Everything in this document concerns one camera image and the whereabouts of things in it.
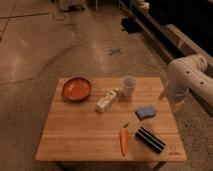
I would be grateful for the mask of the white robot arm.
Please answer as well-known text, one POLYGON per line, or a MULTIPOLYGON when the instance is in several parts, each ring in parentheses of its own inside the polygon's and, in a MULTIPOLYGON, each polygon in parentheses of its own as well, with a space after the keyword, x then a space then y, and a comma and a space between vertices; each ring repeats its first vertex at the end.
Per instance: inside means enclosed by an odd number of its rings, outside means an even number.
POLYGON ((171 61, 166 85, 169 96, 182 101, 192 90, 213 107, 213 78, 205 74, 207 66, 207 60, 201 54, 171 61))

